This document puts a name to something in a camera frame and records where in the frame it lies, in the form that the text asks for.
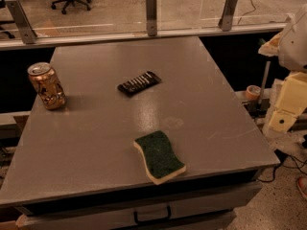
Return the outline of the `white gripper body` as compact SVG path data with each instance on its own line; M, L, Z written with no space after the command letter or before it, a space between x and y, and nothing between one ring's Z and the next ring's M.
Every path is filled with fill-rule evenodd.
M283 80L269 120L269 129L277 132L288 131L306 108L307 74L292 73Z

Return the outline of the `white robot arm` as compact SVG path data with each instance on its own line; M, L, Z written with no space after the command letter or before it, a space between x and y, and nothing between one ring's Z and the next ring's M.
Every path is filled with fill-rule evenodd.
M290 17L281 33L264 43L258 53L278 57L290 74L282 81L268 128L287 132L307 108L307 5Z

